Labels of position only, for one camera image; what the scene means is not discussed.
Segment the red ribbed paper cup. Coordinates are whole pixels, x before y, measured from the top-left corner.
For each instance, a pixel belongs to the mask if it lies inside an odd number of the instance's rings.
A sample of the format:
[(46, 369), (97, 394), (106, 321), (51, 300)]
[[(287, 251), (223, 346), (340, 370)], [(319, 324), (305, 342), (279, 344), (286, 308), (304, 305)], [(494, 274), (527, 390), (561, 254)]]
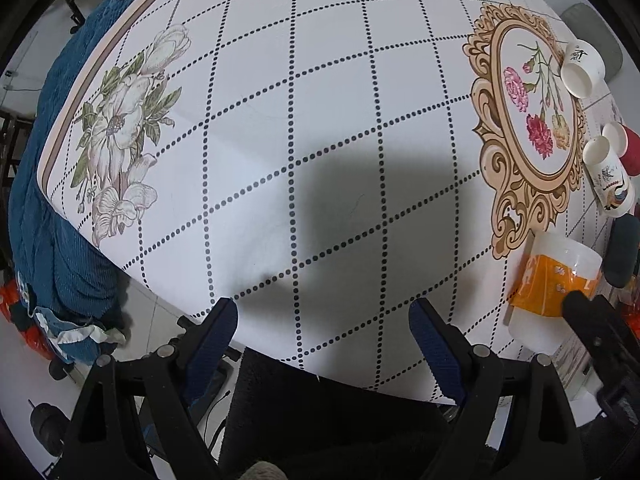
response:
[(640, 174), (640, 136), (621, 122), (608, 122), (602, 129), (612, 150), (631, 177)]

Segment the floral checked tablecloth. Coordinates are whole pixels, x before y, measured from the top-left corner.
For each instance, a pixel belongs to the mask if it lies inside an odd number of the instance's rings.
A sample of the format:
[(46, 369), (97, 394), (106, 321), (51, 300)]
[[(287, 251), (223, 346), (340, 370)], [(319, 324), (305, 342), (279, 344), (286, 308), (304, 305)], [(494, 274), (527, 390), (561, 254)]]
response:
[(345, 384), (442, 394), (409, 304), (508, 359), (525, 245), (603, 250), (582, 146), (617, 110), (558, 74), (544, 0), (136, 0), (56, 115), (40, 191), (89, 246), (239, 344)]

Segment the white and orange paper cup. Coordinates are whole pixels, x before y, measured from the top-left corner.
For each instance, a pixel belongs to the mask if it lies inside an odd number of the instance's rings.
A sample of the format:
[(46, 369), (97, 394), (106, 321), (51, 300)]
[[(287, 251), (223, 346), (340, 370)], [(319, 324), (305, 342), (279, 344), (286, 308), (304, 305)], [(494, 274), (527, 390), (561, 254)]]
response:
[(570, 328), (562, 303), (570, 292), (591, 297), (602, 257), (592, 248), (559, 234), (538, 231), (511, 300), (511, 337), (534, 353), (555, 354)]

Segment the grey padded chair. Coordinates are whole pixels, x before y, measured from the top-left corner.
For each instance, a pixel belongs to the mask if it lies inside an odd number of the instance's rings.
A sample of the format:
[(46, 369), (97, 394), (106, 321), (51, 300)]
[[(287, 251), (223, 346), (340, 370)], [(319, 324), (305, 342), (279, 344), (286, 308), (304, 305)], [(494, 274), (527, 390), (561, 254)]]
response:
[(575, 3), (561, 13), (561, 20), (572, 33), (591, 44), (603, 58), (604, 80), (610, 82), (623, 67), (623, 52), (608, 24), (585, 3)]

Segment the plain white paper cup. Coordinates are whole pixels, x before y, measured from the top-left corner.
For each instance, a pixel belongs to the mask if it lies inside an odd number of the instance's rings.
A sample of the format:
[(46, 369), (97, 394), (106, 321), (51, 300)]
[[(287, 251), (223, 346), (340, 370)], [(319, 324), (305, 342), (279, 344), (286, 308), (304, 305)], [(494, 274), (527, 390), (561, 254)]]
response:
[(605, 64), (598, 50), (584, 40), (570, 42), (564, 53), (560, 76), (567, 91), (577, 99), (587, 99), (604, 81)]

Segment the crane print paper cup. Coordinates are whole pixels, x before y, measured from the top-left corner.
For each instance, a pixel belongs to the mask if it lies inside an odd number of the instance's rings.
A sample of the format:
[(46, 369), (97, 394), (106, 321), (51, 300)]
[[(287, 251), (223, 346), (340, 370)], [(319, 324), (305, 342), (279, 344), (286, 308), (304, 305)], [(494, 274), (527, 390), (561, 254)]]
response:
[(634, 186), (610, 141), (605, 136), (589, 140), (582, 150), (582, 162), (604, 213), (611, 218), (628, 214), (636, 200)]

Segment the dark green cup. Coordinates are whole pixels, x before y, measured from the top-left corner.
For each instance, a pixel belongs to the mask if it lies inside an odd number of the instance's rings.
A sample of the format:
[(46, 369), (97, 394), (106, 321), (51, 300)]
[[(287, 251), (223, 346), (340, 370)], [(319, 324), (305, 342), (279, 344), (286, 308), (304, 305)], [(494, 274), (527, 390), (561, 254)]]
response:
[(617, 218), (612, 225), (603, 258), (603, 275), (612, 287), (624, 288), (631, 279), (639, 252), (639, 219), (632, 214)]

